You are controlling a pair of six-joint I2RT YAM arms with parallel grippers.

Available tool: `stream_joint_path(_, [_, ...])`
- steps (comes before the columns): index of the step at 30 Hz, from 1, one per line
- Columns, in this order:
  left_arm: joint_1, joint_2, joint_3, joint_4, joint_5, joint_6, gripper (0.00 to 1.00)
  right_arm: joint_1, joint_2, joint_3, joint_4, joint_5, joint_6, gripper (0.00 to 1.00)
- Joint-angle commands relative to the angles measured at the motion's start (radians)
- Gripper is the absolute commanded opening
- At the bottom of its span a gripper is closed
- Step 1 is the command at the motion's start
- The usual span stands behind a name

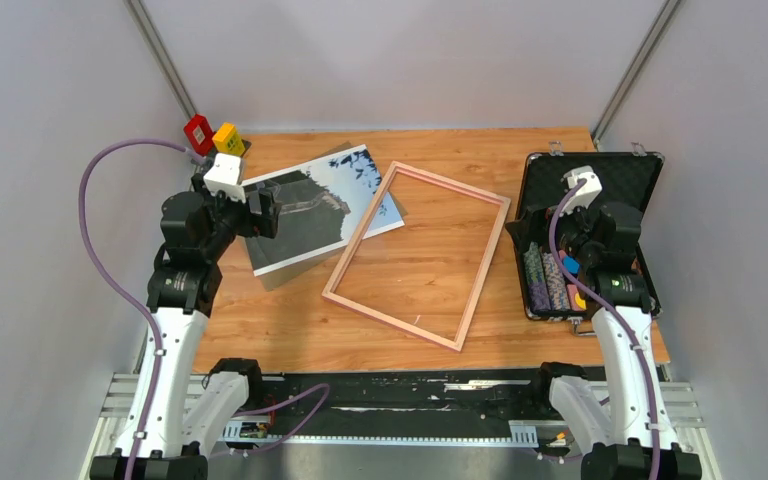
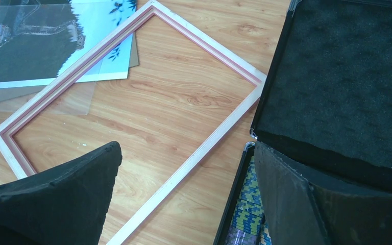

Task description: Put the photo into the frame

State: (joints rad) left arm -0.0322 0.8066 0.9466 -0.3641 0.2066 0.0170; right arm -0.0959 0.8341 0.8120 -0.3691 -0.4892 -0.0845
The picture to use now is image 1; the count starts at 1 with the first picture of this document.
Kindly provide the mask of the wooden picture frame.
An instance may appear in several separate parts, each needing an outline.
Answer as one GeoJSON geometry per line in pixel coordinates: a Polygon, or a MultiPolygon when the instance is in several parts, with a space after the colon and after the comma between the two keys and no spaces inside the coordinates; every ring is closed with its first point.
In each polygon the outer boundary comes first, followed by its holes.
{"type": "Polygon", "coordinates": [[[512,201],[493,179],[392,163],[323,299],[402,335],[462,352],[512,201]]]}

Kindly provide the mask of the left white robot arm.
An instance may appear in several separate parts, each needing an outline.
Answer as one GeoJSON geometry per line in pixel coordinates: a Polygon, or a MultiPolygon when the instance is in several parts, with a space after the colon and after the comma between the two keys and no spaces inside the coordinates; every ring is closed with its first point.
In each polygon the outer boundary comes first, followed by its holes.
{"type": "Polygon", "coordinates": [[[92,459],[92,479],[205,479],[221,430],[238,409],[258,411],[266,386],[254,360],[224,358],[185,408],[195,354],[222,281],[221,256],[239,236],[273,238],[280,203],[259,190],[241,200],[186,191],[164,201],[164,238],[141,309],[149,321],[144,367],[111,453],[92,459]]]}

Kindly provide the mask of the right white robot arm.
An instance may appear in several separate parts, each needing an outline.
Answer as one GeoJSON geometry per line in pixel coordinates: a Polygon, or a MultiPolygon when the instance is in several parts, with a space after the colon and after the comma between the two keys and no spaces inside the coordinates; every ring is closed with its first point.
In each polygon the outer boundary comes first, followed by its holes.
{"type": "Polygon", "coordinates": [[[699,479],[667,413],[652,352],[652,301],[635,270],[641,212],[622,202],[534,205],[507,224],[520,256],[554,264],[587,303],[604,358],[608,396],[596,397],[582,368],[541,366],[531,403],[559,414],[581,451],[583,479],[699,479]]]}

